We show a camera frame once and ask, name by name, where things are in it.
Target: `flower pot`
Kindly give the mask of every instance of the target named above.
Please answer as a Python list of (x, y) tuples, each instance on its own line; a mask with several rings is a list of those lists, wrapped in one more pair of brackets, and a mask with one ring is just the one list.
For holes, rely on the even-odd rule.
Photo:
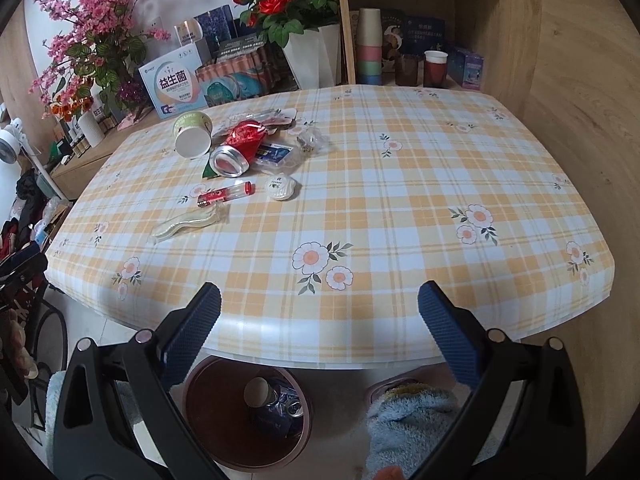
[(78, 126), (80, 126), (82, 133), (84, 133), (84, 138), (89, 141), (92, 148), (95, 148), (104, 139), (104, 133), (91, 110), (82, 114), (78, 119)]
[(340, 25), (291, 34), (283, 51), (301, 90), (327, 88), (341, 81)]

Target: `fan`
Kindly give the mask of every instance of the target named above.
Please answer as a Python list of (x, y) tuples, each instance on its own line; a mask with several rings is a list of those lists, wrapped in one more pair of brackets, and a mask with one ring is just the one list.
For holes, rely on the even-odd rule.
[(29, 144), (27, 135), (22, 131), (22, 120), (15, 118), (11, 123), (5, 126), (4, 130), (0, 130), (0, 160), (7, 164), (14, 164), (18, 160), (20, 148), (24, 150), (24, 153), (29, 157), (31, 163), (42, 174), (56, 195), (58, 195), (62, 200), (66, 200), (65, 195), (49, 176), (49, 173), (47, 173), (43, 168), (36, 156), (36, 153)]

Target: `yellow plaid tablecloth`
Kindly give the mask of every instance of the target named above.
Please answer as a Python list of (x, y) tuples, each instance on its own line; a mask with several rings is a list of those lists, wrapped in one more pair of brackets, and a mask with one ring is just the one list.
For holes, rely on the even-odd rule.
[(161, 221), (231, 179), (173, 150), (167, 121), (133, 134), (82, 194), (49, 248), (51, 283), (134, 328), (156, 327), (203, 282), (222, 291), (206, 348), (243, 360), (367, 367), (432, 360), (417, 311), (435, 280), (512, 338), (604, 300), (613, 258), (589, 209), (536, 138), (475, 92), (342, 86), (205, 110), (217, 124), (298, 110), (332, 152), (293, 175), (299, 193), (230, 202), (227, 223), (148, 242)]

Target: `colorful cups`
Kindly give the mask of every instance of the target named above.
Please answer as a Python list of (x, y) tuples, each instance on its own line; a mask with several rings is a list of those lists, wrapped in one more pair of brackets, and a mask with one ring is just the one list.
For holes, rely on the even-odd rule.
[(443, 88), (447, 80), (446, 52), (427, 50), (424, 53), (424, 86)]
[(382, 84), (382, 23), (380, 9), (360, 9), (356, 30), (358, 83)]

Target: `wooden wall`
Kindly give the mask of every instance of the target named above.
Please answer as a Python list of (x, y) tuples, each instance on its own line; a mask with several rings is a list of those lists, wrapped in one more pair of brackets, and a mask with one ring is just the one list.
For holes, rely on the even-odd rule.
[(616, 263), (611, 297), (551, 334), (571, 355), (590, 468), (640, 400), (640, 35), (618, 0), (542, 0), (524, 123), (589, 206)]
[(24, 20), (24, 3), (21, 2), (0, 36), (0, 92), (9, 115), (22, 119), (31, 144), (43, 153), (38, 158), (46, 160), (54, 140), (56, 121), (52, 118), (43, 120), (44, 107), (38, 96), (28, 94), (36, 77)]

